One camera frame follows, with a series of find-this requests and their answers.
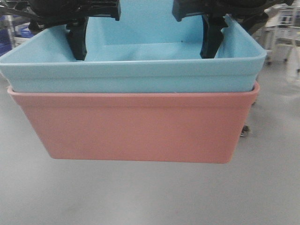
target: blue container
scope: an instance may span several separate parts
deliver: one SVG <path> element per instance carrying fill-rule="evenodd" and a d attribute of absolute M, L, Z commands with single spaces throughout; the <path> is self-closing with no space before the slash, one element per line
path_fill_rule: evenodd
<path fill-rule="evenodd" d="M 121 19 L 91 17 L 88 54 L 76 61 L 65 26 L 37 34 L 0 58 L 16 92 L 250 91 L 266 52 L 230 17 L 214 59 L 201 59 L 200 16 L 177 22 L 173 0 L 123 0 Z"/>

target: plastic bin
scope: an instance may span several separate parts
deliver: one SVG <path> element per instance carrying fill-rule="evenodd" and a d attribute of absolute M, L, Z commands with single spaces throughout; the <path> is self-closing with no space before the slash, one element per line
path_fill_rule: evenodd
<path fill-rule="evenodd" d="M 265 51 L 230 17 L 215 59 L 201 59 L 200 16 L 177 22 L 173 0 L 123 0 L 121 18 L 89 19 L 85 61 L 65 26 L 47 29 L 0 58 L 17 92 L 250 91 Z"/>
<path fill-rule="evenodd" d="M 226 163 L 259 86 L 231 93 L 16 93 L 53 158 Z"/>

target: concrete floor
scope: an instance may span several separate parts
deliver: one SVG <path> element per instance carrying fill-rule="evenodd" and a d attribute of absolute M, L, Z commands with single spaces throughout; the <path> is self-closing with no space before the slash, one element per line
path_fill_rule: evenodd
<path fill-rule="evenodd" d="M 300 82 L 265 66 L 226 165 L 51 159 L 0 78 L 1 225 L 300 224 Z"/>

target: caster wheel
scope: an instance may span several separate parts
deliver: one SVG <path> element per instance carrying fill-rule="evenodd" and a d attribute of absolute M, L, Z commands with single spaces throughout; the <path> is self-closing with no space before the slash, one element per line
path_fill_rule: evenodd
<path fill-rule="evenodd" d="M 244 125 L 242 132 L 240 133 L 241 137 L 247 137 L 248 133 L 250 131 L 250 128 L 247 125 Z"/>

